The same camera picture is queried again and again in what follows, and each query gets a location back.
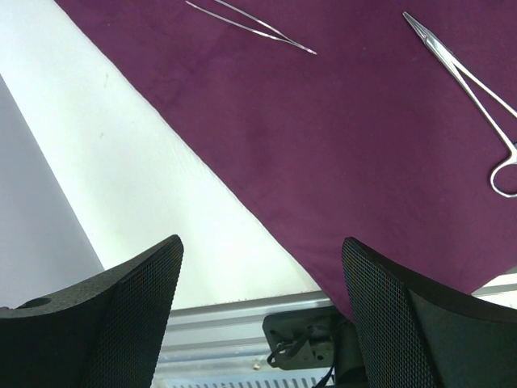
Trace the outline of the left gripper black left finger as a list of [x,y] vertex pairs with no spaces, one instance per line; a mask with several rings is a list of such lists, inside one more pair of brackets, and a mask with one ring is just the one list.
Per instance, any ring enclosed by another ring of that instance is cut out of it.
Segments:
[[1,309],[3,387],[149,387],[183,262],[172,235],[75,285]]

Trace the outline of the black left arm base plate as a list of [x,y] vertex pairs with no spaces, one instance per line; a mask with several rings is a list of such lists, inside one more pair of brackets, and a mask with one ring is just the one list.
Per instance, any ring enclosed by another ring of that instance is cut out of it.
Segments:
[[263,333],[272,368],[333,365],[341,373],[363,365],[355,325],[333,306],[269,314],[263,320]]

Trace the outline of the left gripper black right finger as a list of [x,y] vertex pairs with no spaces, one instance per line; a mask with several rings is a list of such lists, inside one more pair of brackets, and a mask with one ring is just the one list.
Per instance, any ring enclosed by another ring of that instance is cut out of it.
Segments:
[[371,387],[514,387],[516,311],[454,290],[355,238],[343,271]]

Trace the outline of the steel tweezers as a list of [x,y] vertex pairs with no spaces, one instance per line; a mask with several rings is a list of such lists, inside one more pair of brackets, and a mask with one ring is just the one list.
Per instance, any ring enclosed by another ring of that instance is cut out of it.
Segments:
[[257,28],[254,28],[254,27],[250,27],[250,26],[247,26],[245,24],[242,24],[242,23],[239,23],[238,21],[235,21],[235,20],[232,20],[232,19],[228,19],[227,17],[224,17],[223,15],[219,15],[219,14],[216,14],[214,13],[213,11],[210,11],[202,6],[199,6],[199,5],[196,5],[193,1],[185,1],[185,3],[200,11],[200,12],[203,12],[205,13],[206,15],[209,15],[215,19],[219,19],[220,21],[224,22],[224,23],[227,23],[227,24],[230,24],[230,25],[233,25],[235,27],[238,27],[238,28],[241,28],[242,30],[245,30],[245,31],[248,31],[248,32],[251,32],[257,36],[261,36],[261,37],[264,37],[266,39],[269,39],[269,40],[274,40],[274,41],[278,41],[278,42],[282,42],[282,43],[285,43],[285,44],[288,44],[288,45],[291,45],[293,47],[296,47],[304,52],[307,52],[309,54],[312,54],[314,56],[317,56],[317,52],[299,42],[297,42],[296,40],[288,37],[287,35],[285,35],[282,31],[278,30],[277,28],[271,26],[270,24],[266,23],[265,21],[251,15],[250,13],[242,10],[242,9],[239,9],[237,8],[236,6],[234,5],[231,5],[229,3],[227,3],[226,1],[220,1],[220,0],[216,0],[215,3],[217,4],[220,4],[221,6],[223,7],[226,7],[228,9],[230,9],[231,11],[235,12],[235,13],[238,13],[240,14],[241,16],[243,16],[244,18],[247,18],[249,20],[251,20],[252,22],[260,25],[263,29],[262,30],[259,30]]

